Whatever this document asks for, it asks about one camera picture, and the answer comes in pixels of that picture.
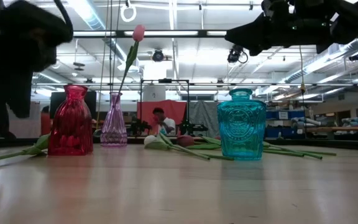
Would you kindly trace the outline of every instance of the gray curtain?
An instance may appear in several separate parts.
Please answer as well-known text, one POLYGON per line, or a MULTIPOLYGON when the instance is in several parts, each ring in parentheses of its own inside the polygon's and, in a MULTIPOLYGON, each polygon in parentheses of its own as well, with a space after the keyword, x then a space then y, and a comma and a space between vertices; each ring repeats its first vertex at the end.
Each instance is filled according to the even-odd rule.
POLYGON ((193 124, 203 124, 208 131, 195 131, 194 135, 202 134, 214 138, 219 135, 217 102, 190 102, 190 122, 193 124))

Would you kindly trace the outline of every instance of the pink glass vase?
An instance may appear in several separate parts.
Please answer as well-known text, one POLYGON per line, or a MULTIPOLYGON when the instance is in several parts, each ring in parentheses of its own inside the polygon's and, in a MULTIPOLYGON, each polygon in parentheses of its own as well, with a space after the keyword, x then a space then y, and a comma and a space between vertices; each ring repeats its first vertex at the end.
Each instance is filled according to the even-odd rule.
POLYGON ((85 86, 65 85, 66 100, 57 108, 48 155, 83 156, 93 152, 92 117, 84 102, 85 86))
POLYGON ((103 123, 100 142, 102 146, 121 147, 127 145, 127 129, 121 111, 121 95, 111 93, 111 106, 103 123))

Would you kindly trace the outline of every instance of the red curtain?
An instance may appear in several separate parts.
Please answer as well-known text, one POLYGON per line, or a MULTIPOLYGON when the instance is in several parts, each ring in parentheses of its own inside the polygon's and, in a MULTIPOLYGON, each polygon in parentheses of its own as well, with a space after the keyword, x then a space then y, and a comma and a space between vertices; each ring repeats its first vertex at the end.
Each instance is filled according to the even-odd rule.
MULTIPOLYGON (((154 108, 161 108, 164 110, 165 116, 173 119, 175 124, 182 122, 186 111, 186 102, 176 102, 173 100, 163 100, 157 102, 141 102, 142 103, 142 120, 148 122, 154 129, 156 125, 153 120, 154 108)), ((137 103, 137 117, 140 118, 140 104, 137 103)))

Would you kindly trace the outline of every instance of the vase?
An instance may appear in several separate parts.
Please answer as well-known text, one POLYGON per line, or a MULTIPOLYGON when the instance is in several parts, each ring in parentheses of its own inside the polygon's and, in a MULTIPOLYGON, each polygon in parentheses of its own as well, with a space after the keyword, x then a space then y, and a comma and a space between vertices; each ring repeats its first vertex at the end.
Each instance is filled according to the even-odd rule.
POLYGON ((84 102, 85 86, 65 85, 66 100, 57 108, 48 145, 50 156, 93 152, 92 117, 84 102))
POLYGON ((235 89, 231 101, 218 105, 222 153, 237 160, 262 158, 266 104, 250 100, 252 90, 235 89))
POLYGON ((110 110, 103 123, 100 142, 105 147, 121 147, 127 145, 127 129, 121 110, 121 95, 111 93, 110 110))

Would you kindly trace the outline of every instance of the person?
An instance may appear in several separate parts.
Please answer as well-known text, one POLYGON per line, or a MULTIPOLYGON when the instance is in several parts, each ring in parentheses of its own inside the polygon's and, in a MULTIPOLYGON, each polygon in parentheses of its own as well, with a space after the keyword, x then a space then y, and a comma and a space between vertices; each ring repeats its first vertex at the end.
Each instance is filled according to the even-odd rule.
POLYGON ((164 135, 175 135, 175 121, 165 116, 164 110, 161 108, 154 108, 154 120, 158 124, 158 133, 164 135))
POLYGON ((42 108, 41 111, 41 135, 50 133, 49 106, 42 108))

